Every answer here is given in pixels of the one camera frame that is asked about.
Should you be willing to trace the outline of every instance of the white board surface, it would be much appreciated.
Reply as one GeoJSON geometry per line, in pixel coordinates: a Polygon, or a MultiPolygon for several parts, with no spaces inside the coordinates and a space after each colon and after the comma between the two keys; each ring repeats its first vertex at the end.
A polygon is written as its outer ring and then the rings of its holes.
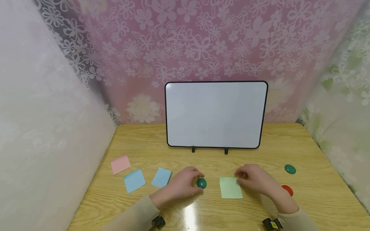
{"type": "Polygon", "coordinates": [[[167,83],[167,144],[259,147],[267,90],[265,81],[167,83]]]}

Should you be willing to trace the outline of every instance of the red magnet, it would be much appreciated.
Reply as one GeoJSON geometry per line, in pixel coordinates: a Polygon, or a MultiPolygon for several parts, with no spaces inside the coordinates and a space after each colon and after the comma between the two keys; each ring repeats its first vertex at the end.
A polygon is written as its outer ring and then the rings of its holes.
{"type": "Polygon", "coordinates": [[[283,185],[282,187],[283,187],[283,189],[285,189],[286,191],[289,192],[291,197],[293,196],[293,190],[292,190],[291,187],[289,187],[288,185],[283,185]]]}

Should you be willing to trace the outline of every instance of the wooden table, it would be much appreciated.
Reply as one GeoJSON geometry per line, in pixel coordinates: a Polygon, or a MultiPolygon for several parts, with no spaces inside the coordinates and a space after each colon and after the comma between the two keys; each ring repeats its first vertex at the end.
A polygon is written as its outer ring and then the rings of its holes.
{"type": "Polygon", "coordinates": [[[294,190],[294,199],[321,230],[369,230],[370,217],[348,189],[307,131],[297,123],[264,124],[259,149],[196,149],[168,147],[165,125],[121,125],[96,171],[69,230],[100,230],[142,196],[157,190],[151,185],[158,167],[176,174],[196,166],[205,174],[203,195],[174,201],[162,209],[162,230],[263,230],[269,215],[258,194],[242,190],[244,199],[222,199],[219,177],[233,176],[245,163],[266,169],[294,190]],[[131,167],[112,175],[110,161],[127,154],[131,167]],[[292,164],[297,173],[288,174],[292,164]],[[141,168],[146,185],[127,194],[123,177],[141,168]]]}

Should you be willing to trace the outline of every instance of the blue sticky note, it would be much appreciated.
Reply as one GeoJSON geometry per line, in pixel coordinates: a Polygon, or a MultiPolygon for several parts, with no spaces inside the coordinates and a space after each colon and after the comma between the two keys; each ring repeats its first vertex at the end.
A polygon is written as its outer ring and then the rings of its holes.
{"type": "Polygon", "coordinates": [[[171,177],[172,172],[163,168],[158,168],[157,173],[154,176],[154,179],[152,181],[152,185],[163,188],[168,184],[168,181],[171,177]]]}
{"type": "Polygon", "coordinates": [[[145,179],[141,169],[131,172],[129,175],[125,176],[123,180],[125,181],[127,193],[145,185],[145,179]]]}

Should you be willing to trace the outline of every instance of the sleeve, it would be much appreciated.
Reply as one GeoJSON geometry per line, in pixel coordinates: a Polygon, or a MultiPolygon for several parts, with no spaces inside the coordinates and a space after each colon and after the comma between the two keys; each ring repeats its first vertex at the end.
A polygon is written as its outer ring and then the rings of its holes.
{"type": "Polygon", "coordinates": [[[284,231],[319,231],[310,216],[302,209],[292,214],[277,213],[284,231]]]}
{"type": "Polygon", "coordinates": [[[114,218],[102,231],[148,231],[152,227],[152,220],[158,215],[159,210],[146,195],[114,218]]]}

